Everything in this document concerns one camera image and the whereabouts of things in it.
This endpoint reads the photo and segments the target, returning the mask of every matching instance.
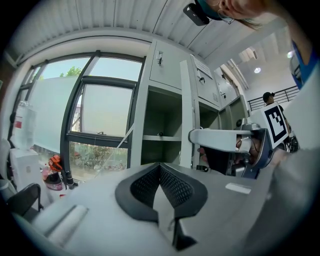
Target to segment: plastic bottle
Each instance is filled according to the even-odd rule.
[[[29,150],[34,145],[37,113],[27,101],[20,101],[16,110],[11,141],[15,148]]]

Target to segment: window frame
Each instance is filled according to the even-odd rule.
[[[61,125],[61,134],[60,134],[60,158],[62,169],[64,173],[72,173],[70,168],[70,158],[69,158],[69,143],[70,142],[77,142],[83,143],[88,145],[97,145],[102,147],[112,147],[116,148],[119,143],[122,141],[123,137],[115,137],[115,136],[107,136],[107,135],[99,135],[99,134],[90,134],[84,132],[76,132],[71,131],[72,124],[73,124],[73,117],[77,108],[77,103],[81,94],[83,94],[83,87],[82,84],[83,79],[85,82],[92,81],[91,84],[93,85],[107,85],[107,86],[114,86],[119,88],[126,88],[132,89],[131,100],[130,100],[130,107],[128,112],[127,118],[127,125],[126,125],[126,132],[128,132],[129,128],[134,123],[135,118],[135,111],[136,111],[136,103],[138,98],[138,91],[139,85],[142,77],[142,72],[145,66],[146,57],[141,58],[137,56],[132,56],[128,54],[121,54],[121,53],[114,53],[114,52],[100,52],[99,50],[95,52],[84,52],[84,53],[76,53],[76,54],[69,54],[57,58],[53,58],[51,60],[45,60],[37,65],[31,66],[30,70],[25,75],[22,85],[18,91],[18,94],[15,99],[14,107],[12,110],[12,114],[10,116],[10,129],[8,133],[8,140],[11,144],[11,148],[14,148],[13,144],[10,141],[12,136],[12,131],[14,127],[14,119],[16,116],[16,111],[18,108],[18,104],[21,100],[27,101],[32,93],[35,83],[39,80],[40,76],[42,75],[43,71],[45,70],[46,66],[51,63],[65,61],[65,60],[72,60],[78,58],[90,58],[85,66],[82,68],[80,75],[78,76],[69,99],[66,104],[64,116],[62,119]],[[112,59],[121,59],[121,60],[128,60],[133,62],[141,63],[141,68],[138,76],[138,81],[131,81],[121,78],[113,78],[108,76],[89,76],[90,72],[94,68],[95,64],[98,62],[99,58],[112,58]],[[34,79],[31,81],[36,69],[40,67],[39,71],[36,73]],[[24,90],[28,90],[27,94],[24,99],[21,99],[21,93]],[[83,109],[83,100],[81,100],[81,108],[80,108],[80,120],[82,116]],[[127,139],[122,143],[120,148],[128,149],[128,156],[127,156],[127,168],[130,167],[131,163],[131,145],[132,145],[132,133],[127,137]]]

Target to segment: ceiling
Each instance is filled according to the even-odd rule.
[[[147,42],[157,38],[187,49],[216,69],[230,58],[236,58],[252,43],[284,26],[283,22],[274,21],[274,17],[268,17],[265,22],[267,25],[258,32],[238,22],[228,25],[223,21],[211,20],[207,26],[196,26],[183,13],[183,8],[191,2],[43,0],[17,28],[8,52],[20,56],[17,62],[21,63],[46,48],[77,38],[118,36]],[[281,35],[275,38],[279,51],[282,51]],[[268,42],[261,42],[257,46],[266,62],[269,60],[268,47]]]
[[[253,44],[250,49],[256,52],[257,59],[248,58],[245,52],[235,54],[232,58],[249,85],[259,76],[272,76],[289,67],[290,59],[287,58],[287,53],[292,51],[293,47],[288,27],[278,29]],[[258,67],[261,72],[255,74],[254,70]]]

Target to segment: black mesh gripper pad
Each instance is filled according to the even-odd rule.
[[[158,223],[153,204],[159,185],[174,208],[175,219],[196,215],[208,198],[201,182],[163,163],[155,163],[122,180],[115,189],[115,198],[132,218]]]

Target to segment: black chair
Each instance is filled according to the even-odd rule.
[[[26,219],[33,219],[33,217],[35,217],[35,215],[38,214],[38,212],[40,212],[42,208],[44,208],[40,203],[40,195],[40,185],[31,183],[30,185],[26,186],[24,189],[10,197],[7,200],[6,204],[11,212],[25,217]],[[34,210],[34,213],[27,214],[27,212],[32,212],[32,205],[36,200],[38,200],[38,212]]]

